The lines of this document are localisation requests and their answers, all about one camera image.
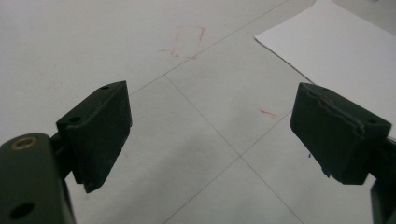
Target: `screw hole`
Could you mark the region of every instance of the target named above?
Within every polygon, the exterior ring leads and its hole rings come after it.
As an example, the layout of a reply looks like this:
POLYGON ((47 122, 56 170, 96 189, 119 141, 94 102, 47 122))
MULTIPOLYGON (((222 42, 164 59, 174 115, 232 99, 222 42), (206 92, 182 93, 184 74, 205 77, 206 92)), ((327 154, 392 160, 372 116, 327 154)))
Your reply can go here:
POLYGON ((35 205, 33 203, 23 203, 15 207, 9 214, 9 217, 11 219, 20 219, 26 217, 33 211, 34 208, 35 205))
POLYGON ((368 121, 369 123, 376 124, 376 120, 375 120, 375 119, 367 119, 367 121, 368 121))
POLYGON ((81 120, 80 117, 73 117, 73 118, 69 119, 69 121, 72 122, 72 123, 79 122, 80 120, 81 120))

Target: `brass screw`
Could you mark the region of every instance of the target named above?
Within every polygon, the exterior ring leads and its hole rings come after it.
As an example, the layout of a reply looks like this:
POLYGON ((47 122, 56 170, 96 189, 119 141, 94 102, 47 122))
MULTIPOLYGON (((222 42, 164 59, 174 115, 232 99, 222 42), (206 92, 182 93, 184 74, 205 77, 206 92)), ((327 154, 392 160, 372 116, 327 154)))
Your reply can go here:
POLYGON ((12 143, 11 148, 14 150, 26 149, 28 147, 34 146, 37 141, 38 139, 34 136, 19 138, 12 143))

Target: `red marker scribble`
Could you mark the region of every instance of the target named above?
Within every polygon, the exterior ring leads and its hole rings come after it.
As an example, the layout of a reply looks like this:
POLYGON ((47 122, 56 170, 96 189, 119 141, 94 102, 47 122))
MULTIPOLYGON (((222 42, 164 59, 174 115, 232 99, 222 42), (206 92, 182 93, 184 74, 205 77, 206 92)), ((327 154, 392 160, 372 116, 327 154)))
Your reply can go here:
POLYGON ((200 26, 199 28, 201 29, 201 34, 199 35, 199 42, 201 43, 205 34, 205 27, 200 26))
POLYGON ((263 110, 263 109, 261 109, 260 110, 263 114, 267 114, 267 115, 269 115, 271 118, 273 118, 273 119, 277 119, 277 115, 276 114, 273 114, 273 113, 271 113, 271 112, 268 112, 268 111, 265 111, 265 110, 263 110))
POLYGON ((177 35, 176 35, 176 38, 175 38, 175 41, 177 42, 178 41, 178 38, 180 37, 180 33, 177 33, 177 35))
POLYGON ((197 56, 189 56, 195 53, 194 48, 201 45, 205 35, 203 26, 185 26, 177 27, 178 32, 175 36, 175 45, 172 49, 160 49, 158 52, 168 52, 174 58, 184 58, 196 60, 197 56))

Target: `white paper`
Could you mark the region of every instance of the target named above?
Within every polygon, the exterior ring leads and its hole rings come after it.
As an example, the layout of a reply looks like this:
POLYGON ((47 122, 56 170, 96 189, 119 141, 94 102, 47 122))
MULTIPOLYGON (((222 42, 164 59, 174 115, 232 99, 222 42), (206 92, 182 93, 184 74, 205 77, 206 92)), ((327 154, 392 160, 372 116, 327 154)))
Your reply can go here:
MULTIPOLYGON (((396 124, 396 37, 330 0, 256 39, 317 85, 396 124)), ((393 128, 391 137, 396 137, 393 128)))

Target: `white tile floor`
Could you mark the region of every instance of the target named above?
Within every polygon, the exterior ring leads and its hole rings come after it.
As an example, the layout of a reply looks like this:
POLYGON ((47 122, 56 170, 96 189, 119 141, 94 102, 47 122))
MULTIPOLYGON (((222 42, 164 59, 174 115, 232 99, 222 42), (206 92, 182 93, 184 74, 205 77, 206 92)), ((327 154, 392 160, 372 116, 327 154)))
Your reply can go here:
MULTIPOLYGON (((335 2, 396 34, 389 0, 335 2)), ((308 158, 289 128, 305 79, 254 40, 313 3, 2 1, 0 142, 125 79, 134 126, 106 183, 67 177, 78 223, 372 223, 373 179, 308 158)))

